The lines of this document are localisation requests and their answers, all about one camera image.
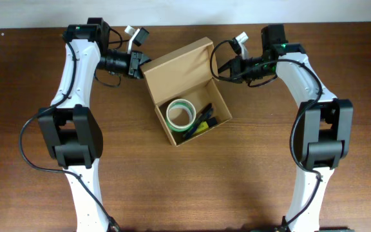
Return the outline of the green tape roll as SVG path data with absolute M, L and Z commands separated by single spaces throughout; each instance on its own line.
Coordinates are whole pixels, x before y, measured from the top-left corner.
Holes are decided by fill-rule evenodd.
M 166 110 L 166 124 L 172 131 L 183 132 L 188 130 L 196 120 L 196 112 L 185 106 Z

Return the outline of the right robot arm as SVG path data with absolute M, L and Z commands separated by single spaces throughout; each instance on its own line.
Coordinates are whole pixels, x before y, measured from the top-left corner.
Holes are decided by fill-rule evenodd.
M 296 165 L 290 207 L 275 231 L 321 231 L 319 216 L 328 182 L 349 151 L 354 108 L 321 82 L 300 43 L 286 39 L 283 24 L 261 30 L 262 55 L 249 57 L 245 32 L 227 40 L 236 57 L 211 73 L 219 81 L 247 83 L 281 79 L 298 106 L 289 138 Z

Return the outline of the black cap white marker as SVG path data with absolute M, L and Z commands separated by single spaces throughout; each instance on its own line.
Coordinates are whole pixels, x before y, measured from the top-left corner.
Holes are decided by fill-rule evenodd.
M 205 118 L 211 114 L 213 110 L 213 105 L 211 103 L 209 103 L 201 112 L 200 114 L 198 115 L 198 117 L 196 118 L 195 120 L 195 123 L 196 121 L 204 121 Z

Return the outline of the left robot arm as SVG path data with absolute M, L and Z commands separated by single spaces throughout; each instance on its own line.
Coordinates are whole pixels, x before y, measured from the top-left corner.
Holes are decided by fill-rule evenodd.
M 68 179 L 77 231 L 120 229 L 102 204 L 98 169 L 103 136 L 90 110 L 91 89 L 97 70 L 142 79 L 141 67 L 150 59 L 132 49 L 147 39 L 145 28 L 126 27 L 130 39 L 125 52 L 109 48 L 113 31 L 101 17 L 67 27 L 63 33 L 66 61 L 60 85 L 50 107 L 40 109 L 37 117 L 48 153 L 57 161 L 58 172 Z

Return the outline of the blue clear ballpoint pen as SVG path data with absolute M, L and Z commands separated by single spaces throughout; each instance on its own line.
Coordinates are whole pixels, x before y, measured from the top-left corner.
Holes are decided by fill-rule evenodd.
M 183 134 L 183 138 L 188 140 L 192 137 L 193 133 L 198 129 L 198 127 L 203 123 L 203 121 L 196 121 L 196 123 Z

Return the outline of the cream masking tape roll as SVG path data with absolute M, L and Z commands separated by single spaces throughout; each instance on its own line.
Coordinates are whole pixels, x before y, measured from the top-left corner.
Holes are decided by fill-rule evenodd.
M 166 124 L 172 131 L 188 130 L 196 120 L 195 106 L 186 99 L 175 99 L 166 109 Z

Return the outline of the dark grey ballpoint pen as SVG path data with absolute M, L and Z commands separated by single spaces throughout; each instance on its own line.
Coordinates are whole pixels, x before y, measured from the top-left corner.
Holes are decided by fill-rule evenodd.
M 201 125 L 201 123 L 207 120 L 213 114 L 213 112 L 214 112 L 214 109 L 211 108 L 210 110 L 207 110 L 205 113 L 203 113 L 196 120 L 195 125 L 184 134 L 184 138 L 186 139 L 190 138 L 193 135 L 193 133 L 198 129 L 199 125 Z

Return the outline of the cardboard box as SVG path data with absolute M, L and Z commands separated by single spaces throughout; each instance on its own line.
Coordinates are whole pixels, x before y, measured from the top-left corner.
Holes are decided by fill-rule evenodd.
M 204 37 L 141 66 L 155 112 L 173 146 L 188 141 L 167 125 L 167 108 L 176 99 L 191 102 L 197 113 L 212 104 L 217 120 L 214 127 L 232 119 L 212 76 L 218 73 L 216 58 L 211 55 L 213 49 L 212 40 Z

